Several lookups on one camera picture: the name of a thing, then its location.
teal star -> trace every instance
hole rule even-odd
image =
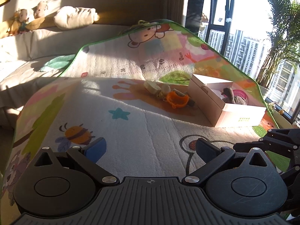
[[[127,115],[129,115],[129,112],[124,112],[121,108],[117,108],[116,110],[109,110],[109,113],[112,114],[112,119],[124,119],[128,120]]]

cartoon bear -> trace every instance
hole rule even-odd
[[[25,155],[25,157],[19,162],[19,155],[21,151],[18,151],[13,158],[11,159],[3,177],[3,186],[0,198],[4,195],[5,191],[8,191],[8,198],[10,200],[10,206],[13,206],[15,203],[13,197],[13,190],[16,182],[25,171],[29,160],[30,160],[30,152]]]
[[[136,48],[140,45],[140,43],[148,41],[152,37],[161,39],[165,36],[166,31],[172,31],[169,24],[153,25],[139,32],[129,34],[130,42],[128,43],[128,46]]]

pink basket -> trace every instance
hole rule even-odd
[[[240,96],[243,97],[245,100],[247,100],[247,95],[244,91],[240,91],[240,90],[233,90],[233,94],[235,96]]]

play mat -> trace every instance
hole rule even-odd
[[[173,109],[143,86],[171,83],[186,92],[193,73],[231,80],[263,103],[258,85],[182,26],[162,21],[84,46],[53,83],[34,94],[17,120],[3,178],[1,223],[20,214],[12,191],[43,146],[63,152],[103,137],[94,162],[124,176],[179,176],[204,165],[199,137],[216,146],[257,141],[276,124],[266,113],[259,127],[212,128],[192,107]]]

orange bowl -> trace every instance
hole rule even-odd
[[[185,107],[188,103],[189,97],[185,95],[183,97],[176,94],[176,92],[171,91],[167,94],[167,102],[175,109]]]

